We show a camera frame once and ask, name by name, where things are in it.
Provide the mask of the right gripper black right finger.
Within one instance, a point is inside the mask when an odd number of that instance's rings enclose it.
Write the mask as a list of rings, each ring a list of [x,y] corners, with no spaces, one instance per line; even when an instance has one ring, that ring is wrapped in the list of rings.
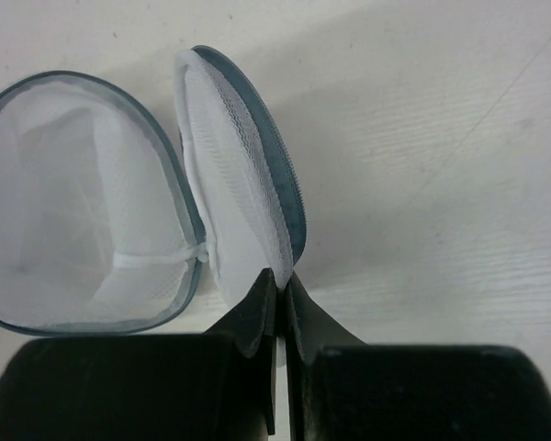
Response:
[[[297,277],[284,293],[295,440],[551,440],[551,392],[506,345],[370,345]]]

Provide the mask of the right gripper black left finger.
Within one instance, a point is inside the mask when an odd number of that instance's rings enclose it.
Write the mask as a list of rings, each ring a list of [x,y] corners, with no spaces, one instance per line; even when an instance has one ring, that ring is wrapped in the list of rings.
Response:
[[[265,269],[201,334],[26,343],[0,378],[0,440],[265,440],[276,298]]]

